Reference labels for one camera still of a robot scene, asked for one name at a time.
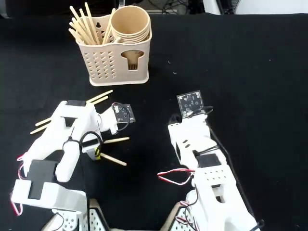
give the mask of perforated metal plate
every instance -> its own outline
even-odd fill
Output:
[[[177,216],[181,218],[185,218],[184,211],[185,211],[185,207],[181,207],[179,209]],[[186,211],[187,219],[189,222],[193,223],[193,218],[188,211],[189,210]],[[174,219],[169,231],[193,231],[193,229],[191,228],[191,226],[183,225]]]
[[[90,231],[105,231],[105,227],[95,209],[90,209]],[[83,231],[88,231],[87,218],[84,220]]]

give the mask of black cloth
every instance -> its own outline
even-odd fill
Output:
[[[39,136],[29,135],[34,124],[62,100],[109,89],[97,111],[130,103],[136,122],[118,135],[129,141],[103,151],[128,166],[81,159],[87,192],[111,227],[157,230],[191,189],[159,181],[156,173],[179,166],[167,131],[179,113],[176,95],[200,90],[205,105],[214,106],[209,122],[256,219],[265,220],[263,230],[308,230],[308,16],[153,16],[149,81],[112,87],[89,83],[68,22],[0,20],[1,230],[39,230],[51,216],[24,206],[16,218],[10,207],[15,159]]]

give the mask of white wire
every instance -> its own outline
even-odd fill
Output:
[[[160,176],[160,175],[164,175],[170,172],[194,172],[194,170],[190,170],[188,168],[176,168],[176,169],[169,170],[167,172],[159,172],[157,175]]]

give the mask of beige utensil holder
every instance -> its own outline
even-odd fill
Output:
[[[93,17],[96,34],[100,43],[103,42],[105,30],[110,15]],[[136,44],[111,43],[104,45],[79,45],[81,54],[87,66],[90,83],[96,87],[121,84],[145,83],[149,79],[148,63],[152,30],[145,41]],[[130,64],[125,57],[126,51],[141,51],[137,64]]]

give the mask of electronic component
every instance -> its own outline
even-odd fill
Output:
[[[204,104],[199,90],[178,95],[177,98],[183,119],[190,116],[191,113],[195,115],[204,113]]]
[[[114,111],[115,111],[115,117],[116,117],[117,123],[123,124],[123,123],[128,122],[127,121],[128,119],[127,111],[124,108],[122,108],[122,105],[125,106],[127,110],[129,111],[129,117],[130,117],[129,122],[130,123],[135,122],[136,121],[135,116],[133,114],[133,110],[131,109],[130,104],[121,104],[121,105],[115,104]]]

